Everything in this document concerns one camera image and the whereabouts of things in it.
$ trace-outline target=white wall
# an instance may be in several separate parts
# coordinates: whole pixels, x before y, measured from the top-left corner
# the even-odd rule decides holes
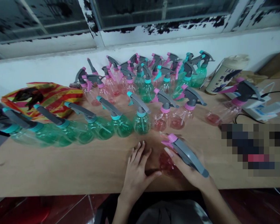
[[[100,72],[101,67],[108,64],[106,55],[124,62],[136,52],[148,59],[152,58],[152,53],[167,58],[167,52],[184,58],[187,52],[198,56],[200,50],[207,51],[216,60],[209,63],[208,74],[224,57],[235,54],[250,55],[246,70],[257,71],[274,54],[280,52],[280,30],[228,33],[0,60],[0,98],[13,90],[26,87],[27,82],[55,82],[68,86],[81,67],[85,66],[90,73],[87,57]]]

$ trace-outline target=cardboard box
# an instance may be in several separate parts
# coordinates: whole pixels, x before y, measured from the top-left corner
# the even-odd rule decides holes
[[[280,78],[280,53],[263,66],[258,74],[268,76],[269,79]]]

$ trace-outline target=black cable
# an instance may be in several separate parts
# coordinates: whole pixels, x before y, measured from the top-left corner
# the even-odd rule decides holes
[[[271,94],[271,93],[276,93],[276,92],[280,92],[280,91],[268,92],[268,93],[265,93],[265,94],[261,95],[260,97],[261,97],[261,98],[264,98],[265,96],[267,96],[267,95],[269,95],[269,94]]]

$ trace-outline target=fingernail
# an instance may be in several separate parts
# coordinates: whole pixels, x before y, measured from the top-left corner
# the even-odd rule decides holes
[[[164,148],[164,150],[167,152],[167,154],[172,158],[174,156],[173,152],[168,149],[167,147]]]

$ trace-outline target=hand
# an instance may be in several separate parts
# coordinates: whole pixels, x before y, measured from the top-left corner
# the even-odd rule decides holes
[[[132,149],[132,154],[128,159],[124,187],[122,188],[122,191],[120,193],[119,201],[124,202],[129,206],[133,206],[145,191],[145,189],[149,186],[149,184],[158,176],[162,175],[161,171],[156,171],[150,176],[145,175],[145,164],[152,152],[152,149],[150,149],[146,154],[142,156],[144,148],[145,142],[142,142],[142,146],[139,142],[137,148]]]
[[[182,158],[176,154],[171,149],[165,147],[164,148],[167,154],[171,157],[174,164],[177,166],[177,168],[181,171],[181,173],[185,176],[185,178],[194,186],[197,187],[200,191],[205,191],[207,188],[213,185],[213,182],[211,181],[211,178],[205,178],[203,177],[197,170],[190,167],[189,165],[185,164]],[[202,151],[199,152],[197,150],[193,150],[197,158],[200,160],[203,166],[205,166],[204,163],[204,156]]]

